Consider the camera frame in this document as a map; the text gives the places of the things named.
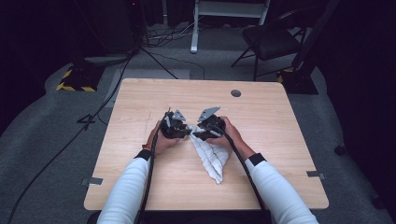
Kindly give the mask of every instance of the white stand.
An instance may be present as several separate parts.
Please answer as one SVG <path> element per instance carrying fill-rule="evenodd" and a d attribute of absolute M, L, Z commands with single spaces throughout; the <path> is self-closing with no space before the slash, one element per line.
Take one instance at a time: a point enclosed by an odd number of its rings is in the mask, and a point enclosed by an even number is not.
<path fill-rule="evenodd" d="M 198 17 L 200 15 L 260 18 L 259 25 L 262 25 L 264 24 L 269 4 L 270 0 L 266 0 L 265 4 L 200 2 L 200 0 L 195 0 L 191 53 L 198 51 Z"/>

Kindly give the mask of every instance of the white sleeve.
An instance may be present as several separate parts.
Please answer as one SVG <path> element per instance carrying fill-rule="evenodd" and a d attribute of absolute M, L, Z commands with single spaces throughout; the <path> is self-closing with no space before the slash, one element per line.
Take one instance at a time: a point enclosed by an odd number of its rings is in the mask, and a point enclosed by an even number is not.
<path fill-rule="evenodd" d="M 318 223 L 294 187 L 264 158 L 245 161 L 254 184 L 276 223 Z"/>
<path fill-rule="evenodd" d="M 117 180 L 97 223 L 134 223 L 149 171 L 149 160 L 134 158 Z"/>

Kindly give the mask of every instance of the person's left hand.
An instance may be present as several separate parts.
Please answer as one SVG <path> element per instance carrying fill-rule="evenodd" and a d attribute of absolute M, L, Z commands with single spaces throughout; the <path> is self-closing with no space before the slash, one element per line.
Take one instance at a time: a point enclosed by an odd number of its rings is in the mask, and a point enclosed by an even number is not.
<path fill-rule="evenodd" d="M 151 131 L 149 137 L 148 137 L 148 144 L 152 144 L 152 140 L 154 139 L 155 132 L 157 131 L 158 127 L 160 127 L 161 121 L 159 120 L 157 122 L 157 125 L 155 125 L 155 128 Z M 155 146 L 155 155 L 158 155 L 160 153 L 163 153 L 166 149 L 169 147 L 174 146 L 178 142 L 180 142 L 180 138 L 166 138 L 163 136 L 163 132 L 161 130 L 158 131 L 158 138 L 157 138 L 157 144 Z"/>

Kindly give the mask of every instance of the round hole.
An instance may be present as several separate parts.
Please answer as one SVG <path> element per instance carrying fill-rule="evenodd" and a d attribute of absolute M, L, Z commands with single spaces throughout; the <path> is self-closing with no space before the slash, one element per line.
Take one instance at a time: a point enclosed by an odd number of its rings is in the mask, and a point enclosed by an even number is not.
<path fill-rule="evenodd" d="M 233 96 L 233 97 L 239 97 L 239 96 L 241 96 L 241 91 L 239 91 L 239 90 L 232 90 L 231 91 L 231 95 Z"/>

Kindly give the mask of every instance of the human hand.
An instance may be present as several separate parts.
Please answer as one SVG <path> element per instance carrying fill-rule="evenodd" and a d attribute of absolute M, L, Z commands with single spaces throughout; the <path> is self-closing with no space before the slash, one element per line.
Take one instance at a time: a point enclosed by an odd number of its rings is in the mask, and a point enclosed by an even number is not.
<path fill-rule="evenodd" d="M 160 125 L 161 125 L 161 121 L 158 121 L 157 124 L 155 125 L 155 128 L 151 131 L 151 133 L 148 137 L 148 141 L 147 141 L 148 145 L 151 146 L 152 140 L 154 139 L 155 132 L 160 127 Z M 163 136 L 163 132 L 161 132 L 161 130 L 159 130 L 157 143 L 155 145 L 155 155 L 163 153 L 169 147 L 172 147 L 175 144 L 177 144 L 178 142 L 180 142 L 180 140 L 181 140 L 180 138 L 166 138 L 165 136 Z"/>
<path fill-rule="evenodd" d="M 246 160 L 250 156 L 254 155 L 255 152 L 253 151 L 253 149 L 251 149 L 250 146 L 245 143 L 245 141 L 242 139 L 241 133 L 235 128 L 235 126 L 231 124 L 230 120 L 227 117 L 220 118 L 224 120 L 225 132 L 233 139 L 233 144 L 241 154 L 242 158 Z M 209 144 L 225 147 L 229 150 L 233 150 L 233 147 L 230 145 L 230 142 L 224 135 L 219 138 L 208 138 L 206 139 L 206 142 Z"/>
<path fill-rule="evenodd" d="M 221 116 L 220 118 L 225 123 L 225 132 L 233 139 L 235 145 L 244 144 L 245 142 L 242 139 L 241 133 L 235 128 L 235 126 L 231 124 L 230 120 L 224 116 Z M 228 148 L 230 150 L 233 150 L 233 148 L 230 145 L 230 142 L 224 135 L 219 138 L 208 138 L 206 139 L 206 142 L 209 144 L 219 145 Z"/>

